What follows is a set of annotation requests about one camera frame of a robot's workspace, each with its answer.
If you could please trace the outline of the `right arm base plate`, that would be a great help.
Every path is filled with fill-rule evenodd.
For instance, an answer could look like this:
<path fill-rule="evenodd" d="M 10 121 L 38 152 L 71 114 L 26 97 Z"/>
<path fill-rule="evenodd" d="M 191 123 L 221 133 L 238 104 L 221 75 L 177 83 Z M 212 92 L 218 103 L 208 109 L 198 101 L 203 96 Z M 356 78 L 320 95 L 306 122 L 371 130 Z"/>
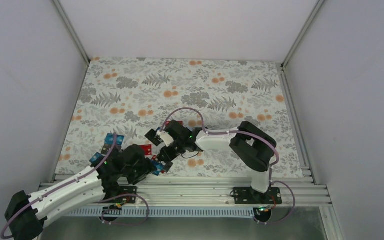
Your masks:
<path fill-rule="evenodd" d="M 234 198 L 236 205 L 281 205 L 283 203 L 278 187 L 270 187 L 265 193 L 251 187 L 234 187 L 230 196 Z"/>

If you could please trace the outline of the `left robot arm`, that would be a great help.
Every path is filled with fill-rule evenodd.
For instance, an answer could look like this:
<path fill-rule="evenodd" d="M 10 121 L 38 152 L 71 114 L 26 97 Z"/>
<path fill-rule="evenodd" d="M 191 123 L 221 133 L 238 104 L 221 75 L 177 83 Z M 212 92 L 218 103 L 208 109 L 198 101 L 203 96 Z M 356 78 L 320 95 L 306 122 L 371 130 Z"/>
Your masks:
<path fill-rule="evenodd" d="M 4 213 L 7 221 L 1 238 L 32 240 L 58 218 L 85 205 L 114 202 L 123 193 L 120 178 L 135 185 L 157 170 L 144 150 L 133 144 L 97 152 L 90 165 L 76 175 L 44 190 L 15 193 Z"/>

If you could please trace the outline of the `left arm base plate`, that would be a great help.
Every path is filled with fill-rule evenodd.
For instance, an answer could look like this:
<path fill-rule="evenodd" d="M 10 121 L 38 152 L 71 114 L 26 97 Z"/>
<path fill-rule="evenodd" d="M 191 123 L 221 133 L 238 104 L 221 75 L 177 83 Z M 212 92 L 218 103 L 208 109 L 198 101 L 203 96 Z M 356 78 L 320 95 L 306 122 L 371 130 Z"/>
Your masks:
<path fill-rule="evenodd" d="M 119 195 L 126 195 L 126 194 L 136 194 L 138 188 L 136 186 L 121 186 L 117 194 L 115 195 L 116 197 Z M 111 203 L 114 204 L 135 204 L 136 203 L 136 197 L 135 196 L 124 196 L 124 197 L 118 197 L 116 199 L 113 199 Z"/>

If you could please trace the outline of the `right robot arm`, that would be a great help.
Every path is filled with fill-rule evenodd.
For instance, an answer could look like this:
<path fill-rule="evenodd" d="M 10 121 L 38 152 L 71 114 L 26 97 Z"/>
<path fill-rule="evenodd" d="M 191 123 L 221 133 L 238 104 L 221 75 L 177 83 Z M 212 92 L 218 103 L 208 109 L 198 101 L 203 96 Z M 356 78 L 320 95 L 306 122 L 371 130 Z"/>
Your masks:
<path fill-rule="evenodd" d="M 248 121 L 231 129 L 190 130 L 173 120 L 164 129 L 150 130 L 146 138 L 155 146 L 164 144 L 157 160 L 166 164 L 186 152 L 230 150 L 251 169 L 252 200 L 262 204 L 270 197 L 271 159 L 279 155 L 277 142 Z"/>

